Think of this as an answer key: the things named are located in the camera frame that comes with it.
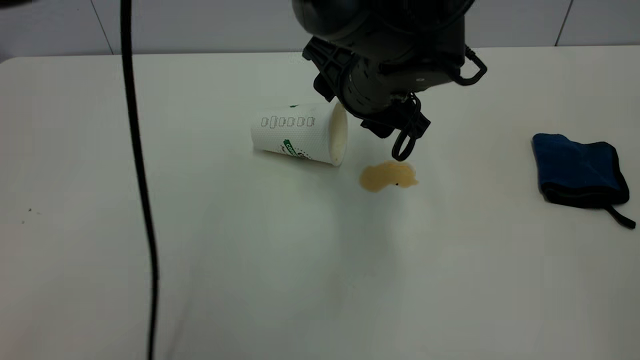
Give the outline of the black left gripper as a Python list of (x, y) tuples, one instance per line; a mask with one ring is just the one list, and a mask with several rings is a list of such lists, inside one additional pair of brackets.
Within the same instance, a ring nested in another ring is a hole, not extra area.
[(400, 130), (420, 139), (428, 129), (430, 121), (410, 98), (432, 85), (418, 81), (416, 75), (405, 69), (382, 73), (381, 63), (316, 37), (306, 44), (302, 57), (318, 70), (313, 82), (316, 92), (328, 102), (337, 98), (362, 121), (362, 127), (379, 138)]

